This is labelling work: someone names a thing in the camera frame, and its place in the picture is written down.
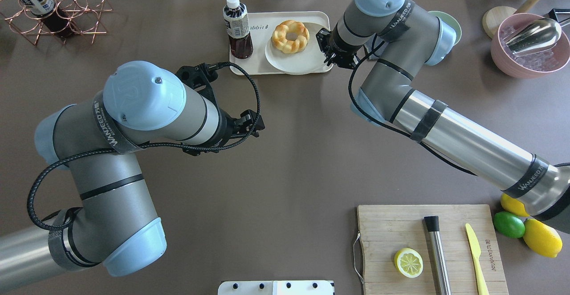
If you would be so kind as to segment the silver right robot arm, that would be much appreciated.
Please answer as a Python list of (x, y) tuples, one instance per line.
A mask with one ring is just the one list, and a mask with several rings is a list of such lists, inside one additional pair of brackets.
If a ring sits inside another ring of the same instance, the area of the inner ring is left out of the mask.
[(570, 231), (569, 167), (550, 165), (411, 87), (423, 65), (441, 62), (456, 32), (412, 0), (353, 0), (332, 31), (317, 38), (327, 65), (356, 68), (372, 37), (386, 48), (359, 90), (355, 109), (380, 126), (394, 124), (412, 141), (442, 153), (522, 202), (529, 215)]

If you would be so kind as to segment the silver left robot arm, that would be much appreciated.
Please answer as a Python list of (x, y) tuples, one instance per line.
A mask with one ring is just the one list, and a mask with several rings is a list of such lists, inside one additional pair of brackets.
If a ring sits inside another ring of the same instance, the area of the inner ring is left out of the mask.
[[(159, 259), (167, 248), (136, 152), (173, 147), (197, 156), (258, 136), (261, 103), (230, 117), (211, 83), (233, 63), (183, 66), (171, 73), (147, 61), (122, 64), (92, 100), (68, 105), (35, 130), (48, 166), (27, 196), (32, 227), (1, 238), (1, 292), (102, 264), (114, 277)], [(44, 219), (34, 201), (55, 169), (69, 170), (82, 205)]]

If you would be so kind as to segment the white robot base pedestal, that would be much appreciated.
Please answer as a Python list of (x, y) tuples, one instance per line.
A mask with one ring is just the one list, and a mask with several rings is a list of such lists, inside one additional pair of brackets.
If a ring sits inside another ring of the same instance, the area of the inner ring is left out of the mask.
[(325, 279), (285, 279), (224, 281), (218, 295), (334, 295), (333, 281)]

